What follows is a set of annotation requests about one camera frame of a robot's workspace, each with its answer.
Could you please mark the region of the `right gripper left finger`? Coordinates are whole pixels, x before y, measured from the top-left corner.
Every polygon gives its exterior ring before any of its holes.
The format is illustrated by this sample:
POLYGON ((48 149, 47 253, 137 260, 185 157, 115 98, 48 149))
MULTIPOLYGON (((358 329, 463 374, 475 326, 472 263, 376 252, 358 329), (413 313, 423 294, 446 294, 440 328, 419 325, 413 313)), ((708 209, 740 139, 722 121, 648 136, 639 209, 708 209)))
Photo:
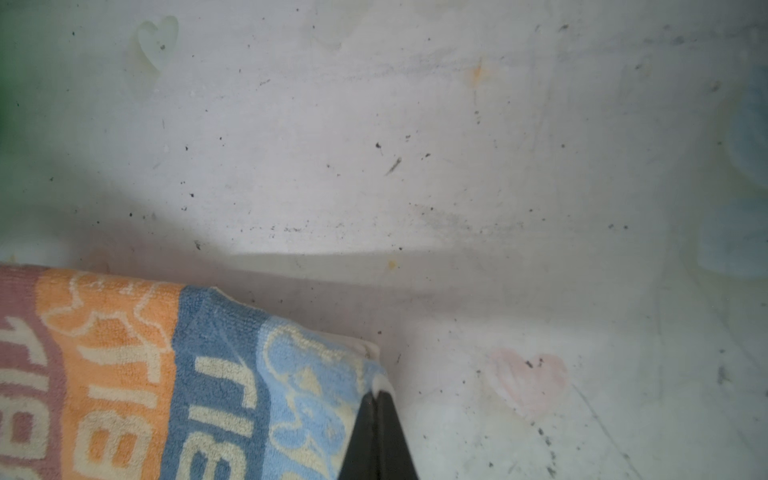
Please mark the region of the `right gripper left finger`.
POLYGON ((339 480, 378 478, 377 405, 372 392, 361 400, 339 480))

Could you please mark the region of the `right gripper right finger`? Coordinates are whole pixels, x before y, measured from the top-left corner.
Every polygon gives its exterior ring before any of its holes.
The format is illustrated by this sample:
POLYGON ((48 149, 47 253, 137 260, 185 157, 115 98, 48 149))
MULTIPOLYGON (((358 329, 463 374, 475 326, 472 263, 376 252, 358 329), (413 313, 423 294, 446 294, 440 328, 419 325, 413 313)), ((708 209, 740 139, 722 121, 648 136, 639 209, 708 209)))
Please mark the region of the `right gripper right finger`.
POLYGON ((407 441, 389 392, 376 398, 376 471, 380 480, 418 480, 407 441))

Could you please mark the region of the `grey blue towel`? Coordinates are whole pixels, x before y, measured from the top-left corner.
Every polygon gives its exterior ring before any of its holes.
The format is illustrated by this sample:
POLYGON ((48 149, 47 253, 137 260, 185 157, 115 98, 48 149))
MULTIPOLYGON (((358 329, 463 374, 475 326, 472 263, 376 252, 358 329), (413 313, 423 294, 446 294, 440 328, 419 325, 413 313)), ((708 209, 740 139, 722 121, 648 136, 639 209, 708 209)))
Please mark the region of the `grey blue towel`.
POLYGON ((376 345, 215 288, 1 269, 5 479, 334 479, 376 345))

